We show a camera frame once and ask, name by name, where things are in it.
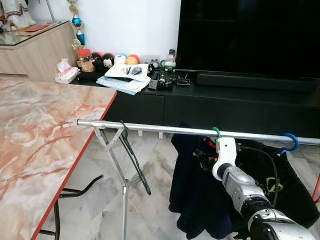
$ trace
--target small box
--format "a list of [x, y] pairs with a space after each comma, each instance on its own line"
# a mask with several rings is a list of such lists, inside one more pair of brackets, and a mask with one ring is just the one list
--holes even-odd
[[80, 73], [77, 67], [69, 67], [63, 72], [57, 73], [54, 80], [58, 84], [69, 84]]
[[157, 90], [158, 81], [157, 80], [150, 80], [148, 89]]
[[178, 78], [176, 85], [181, 87], [190, 87], [190, 78]]

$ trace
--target wooden cabinet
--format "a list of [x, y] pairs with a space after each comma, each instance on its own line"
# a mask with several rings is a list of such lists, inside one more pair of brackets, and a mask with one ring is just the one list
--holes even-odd
[[73, 38], [68, 21], [31, 37], [0, 33], [0, 80], [53, 82], [62, 58], [69, 59], [71, 66], [77, 64], [77, 55], [71, 47]]

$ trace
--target soundbar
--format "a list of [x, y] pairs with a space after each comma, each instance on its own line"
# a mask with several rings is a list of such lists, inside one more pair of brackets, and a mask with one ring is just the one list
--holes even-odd
[[316, 79], [285, 79], [235, 75], [199, 71], [196, 83], [199, 85], [225, 86], [237, 88], [270, 89], [281, 91], [313, 92], [319, 82]]

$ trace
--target black tv cabinet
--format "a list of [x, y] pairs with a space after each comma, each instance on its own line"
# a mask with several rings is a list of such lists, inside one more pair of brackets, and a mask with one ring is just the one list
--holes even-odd
[[[103, 87], [95, 80], [77, 85]], [[104, 120], [223, 131], [320, 138], [320, 87], [312, 93], [241, 87], [174, 85], [172, 91], [145, 88], [135, 96], [118, 92]]]

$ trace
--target marble table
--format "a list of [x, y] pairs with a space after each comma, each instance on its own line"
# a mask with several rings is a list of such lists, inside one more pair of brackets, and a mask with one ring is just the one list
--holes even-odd
[[0, 239], [35, 239], [117, 92], [0, 81]]

